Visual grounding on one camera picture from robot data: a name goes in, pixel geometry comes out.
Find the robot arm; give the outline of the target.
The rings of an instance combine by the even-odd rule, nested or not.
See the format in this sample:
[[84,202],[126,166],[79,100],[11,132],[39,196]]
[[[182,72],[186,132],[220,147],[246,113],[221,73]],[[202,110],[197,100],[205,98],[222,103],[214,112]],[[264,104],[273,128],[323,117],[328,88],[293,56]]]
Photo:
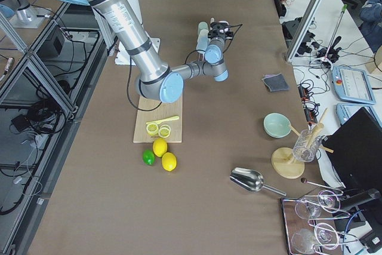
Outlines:
[[153,47],[152,41],[140,24],[128,0],[59,0],[78,5],[88,5],[98,11],[116,33],[131,60],[140,69],[135,81],[139,95],[164,103],[173,103],[181,96],[184,80],[199,75],[212,76],[224,81],[229,73],[224,61],[226,38],[232,37],[229,25],[212,22],[208,33],[210,43],[203,61],[186,63],[170,68]]

